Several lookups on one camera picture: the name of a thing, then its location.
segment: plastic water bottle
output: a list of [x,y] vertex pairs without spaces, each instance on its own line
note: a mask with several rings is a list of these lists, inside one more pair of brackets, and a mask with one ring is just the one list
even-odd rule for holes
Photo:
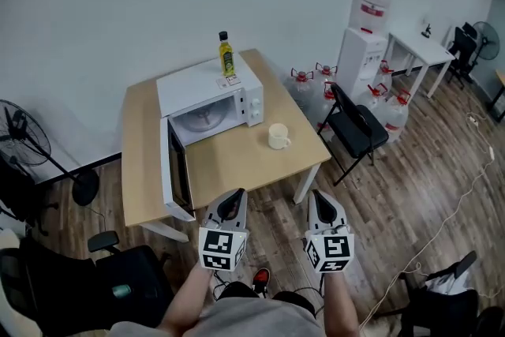
[[402,89],[398,96],[391,97],[387,101],[380,116],[377,117],[389,133],[388,143],[395,142],[405,128],[409,118],[409,98],[410,93]]
[[389,93],[391,92],[391,87],[393,85],[393,76],[392,76],[393,72],[394,70],[389,69],[387,61],[383,59],[380,62],[379,72],[377,73],[377,76],[372,84],[373,88],[379,88],[379,86],[383,84],[384,87],[387,89],[386,94],[384,95],[384,97],[386,98],[389,96]]
[[[330,114],[330,110],[335,104],[335,95],[331,90],[331,85],[334,82],[327,81],[324,84],[324,90],[318,90],[314,95],[314,99],[312,101],[312,108],[310,110],[309,121],[316,131],[323,126],[323,122],[326,119],[327,115]],[[338,113],[340,109],[335,108],[333,111],[334,114]],[[328,124],[326,124],[321,131],[321,133],[325,133],[327,131],[331,131],[331,128]]]
[[367,107],[377,118],[386,104],[386,94],[387,88],[382,83],[377,88],[369,84],[368,90],[359,96],[356,104]]
[[313,79],[314,72],[297,72],[291,69],[291,75],[284,83],[287,91],[291,94],[291,97],[293,97],[293,100],[304,114],[307,114],[314,94],[312,83],[309,82],[313,81]]
[[316,63],[315,73],[314,73],[314,89],[315,92],[322,90],[324,92],[324,84],[327,81],[335,82],[337,78],[337,67],[332,68],[328,65],[322,66],[320,63]]
[[384,31],[391,0],[353,0],[349,27],[380,34]]

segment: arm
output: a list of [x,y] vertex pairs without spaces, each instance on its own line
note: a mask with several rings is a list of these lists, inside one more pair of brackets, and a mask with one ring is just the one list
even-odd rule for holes
[[192,328],[204,307],[211,277],[212,270],[202,268],[200,262],[197,262],[168,306],[158,328],[170,332],[174,337],[183,335]]
[[328,337],[358,337],[356,309],[342,272],[324,275],[324,328]]

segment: black shorts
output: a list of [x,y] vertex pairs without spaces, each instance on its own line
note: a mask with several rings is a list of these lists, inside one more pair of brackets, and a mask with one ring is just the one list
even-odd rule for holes
[[[229,283],[224,291],[219,296],[219,299],[223,298],[259,298],[258,294],[254,292],[244,283],[234,282]],[[303,309],[307,309],[314,317],[316,317],[316,311],[314,306],[307,299],[295,292],[283,291],[279,292],[273,297],[276,301],[284,301],[292,303],[293,305],[300,306]]]

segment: standing fan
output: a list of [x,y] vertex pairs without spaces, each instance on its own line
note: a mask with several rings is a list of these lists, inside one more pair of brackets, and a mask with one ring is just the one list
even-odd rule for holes
[[51,144],[37,121],[25,110],[6,100],[0,100],[0,153],[23,171],[21,165],[39,166],[49,160],[72,178],[72,197],[78,205],[90,204],[98,193],[98,174],[86,170],[74,176],[65,170],[51,157]]
[[491,61],[496,58],[499,53],[499,37],[496,30],[488,23],[479,21],[473,25],[477,31],[477,51],[475,59],[472,62],[471,68],[478,63],[477,59],[482,58],[486,61]]

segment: olive oil bottle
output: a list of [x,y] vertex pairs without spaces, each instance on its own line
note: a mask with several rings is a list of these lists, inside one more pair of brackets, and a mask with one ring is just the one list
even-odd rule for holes
[[221,31],[219,33],[221,45],[219,45],[219,57],[221,58],[221,68],[223,76],[230,77],[235,74],[234,53],[231,45],[228,43],[228,32]]

